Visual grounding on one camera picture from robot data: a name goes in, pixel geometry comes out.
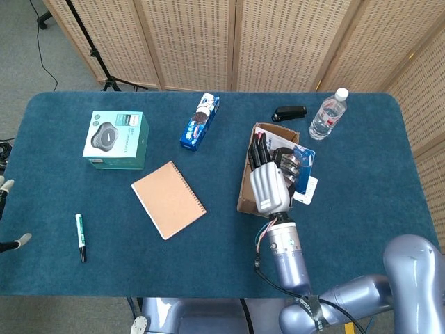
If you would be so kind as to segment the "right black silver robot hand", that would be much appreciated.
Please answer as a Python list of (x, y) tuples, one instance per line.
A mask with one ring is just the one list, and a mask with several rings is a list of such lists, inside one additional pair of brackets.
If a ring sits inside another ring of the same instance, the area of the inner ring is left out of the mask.
[(280, 147), (270, 154), (266, 139), (265, 132), (253, 134), (247, 158), (257, 211), (265, 216), (272, 216), (288, 212), (292, 206), (295, 187), (293, 182), (286, 183), (282, 162), (284, 158), (293, 156), (293, 150)]

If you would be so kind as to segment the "left black grey robot hand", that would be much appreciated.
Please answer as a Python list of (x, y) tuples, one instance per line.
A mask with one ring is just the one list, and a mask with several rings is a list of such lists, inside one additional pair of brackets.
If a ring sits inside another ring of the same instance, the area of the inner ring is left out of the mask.
[[(6, 180), (3, 175), (1, 176), (1, 216), (3, 216), (3, 211), (6, 205), (6, 198), (14, 183), (15, 181), (13, 179)], [(1, 242), (0, 252), (5, 253), (6, 251), (17, 250), (27, 244), (31, 238), (32, 234), (26, 233), (17, 240)]]

